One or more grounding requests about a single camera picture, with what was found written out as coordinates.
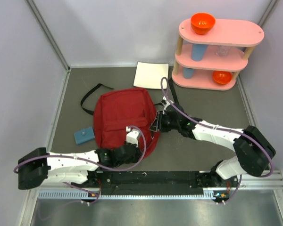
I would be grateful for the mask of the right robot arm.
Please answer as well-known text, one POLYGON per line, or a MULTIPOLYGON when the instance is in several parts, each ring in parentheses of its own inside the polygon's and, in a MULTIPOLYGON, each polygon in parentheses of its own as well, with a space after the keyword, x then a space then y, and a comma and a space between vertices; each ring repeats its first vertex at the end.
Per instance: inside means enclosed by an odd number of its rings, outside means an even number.
POLYGON ((276 154, 260 130, 254 126, 231 129, 208 123, 199 118, 186 116, 179 105, 166 105, 158 111, 150 126, 153 132, 177 130, 183 137, 207 141, 235 152, 235 156, 218 162, 211 169, 211 182, 222 186, 231 177, 249 174, 263 177, 263 171, 271 165, 276 154))

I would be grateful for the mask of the red student backpack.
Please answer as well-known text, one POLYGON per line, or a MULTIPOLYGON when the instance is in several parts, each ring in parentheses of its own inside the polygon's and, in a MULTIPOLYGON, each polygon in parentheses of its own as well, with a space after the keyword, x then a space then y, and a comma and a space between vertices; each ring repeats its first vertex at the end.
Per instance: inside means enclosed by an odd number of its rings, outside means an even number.
POLYGON ((150 131, 157 114, 156 105, 145 88, 129 88, 101 95, 94 110, 82 108, 93 116, 93 131, 99 148, 114 149, 125 142, 128 126, 138 127, 144 134, 145 158, 155 149, 159 132, 150 131))

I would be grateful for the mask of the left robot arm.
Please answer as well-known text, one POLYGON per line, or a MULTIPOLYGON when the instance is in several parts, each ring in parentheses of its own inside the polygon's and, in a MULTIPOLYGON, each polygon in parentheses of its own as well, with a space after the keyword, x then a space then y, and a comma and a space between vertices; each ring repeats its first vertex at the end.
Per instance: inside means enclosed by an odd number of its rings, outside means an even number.
POLYGON ((95 171, 110 170, 123 164, 139 163, 145 156, 137 144, 125 143, 114 148, 99 148, 84 153, 60 154, 37 148, 18 160, 14 172, 18 189, 29 190, 45 184, 74 183, 94 186, 95 171))

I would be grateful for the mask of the blue snap wallet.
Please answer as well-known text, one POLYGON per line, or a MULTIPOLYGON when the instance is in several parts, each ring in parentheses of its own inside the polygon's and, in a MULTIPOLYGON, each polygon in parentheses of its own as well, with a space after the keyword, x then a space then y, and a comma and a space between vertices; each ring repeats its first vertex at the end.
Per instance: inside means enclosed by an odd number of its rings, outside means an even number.
POLYGON ((84 128, 74 133, 75 143, 77 145, 84 144, 95 139, 93 127, 84 128))

